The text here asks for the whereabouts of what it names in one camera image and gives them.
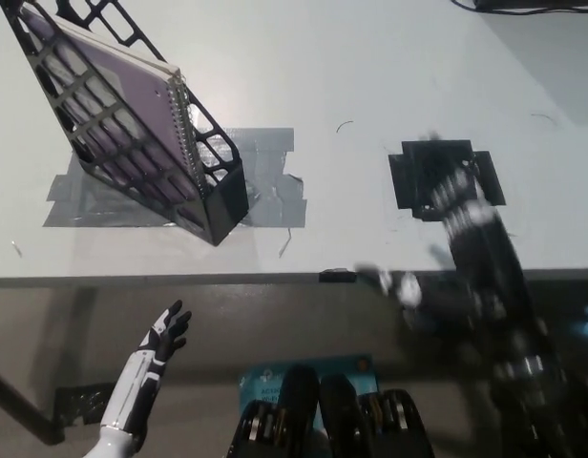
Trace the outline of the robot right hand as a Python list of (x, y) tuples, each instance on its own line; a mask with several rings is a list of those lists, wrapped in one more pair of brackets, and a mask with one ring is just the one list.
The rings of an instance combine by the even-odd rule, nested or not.
[(359, 264), (356, 277), (396, 300), (412, 327), (434, 331), (533, 314), (519, 259), (497, 211), (505, 200), (488, 153), (469, 140), (405, 141), (389, 158), (396, 200), (423, 222), (439, 222), (454, 274), (426, 278)]

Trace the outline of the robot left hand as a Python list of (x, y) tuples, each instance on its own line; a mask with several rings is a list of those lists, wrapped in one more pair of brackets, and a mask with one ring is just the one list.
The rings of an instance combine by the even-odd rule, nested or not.
[(147, 428), (168, 362), (186, 344), (192, 313), (182, 301), (165, 309), (130, 355), (106, 407), (101, 424), (134, 437)]

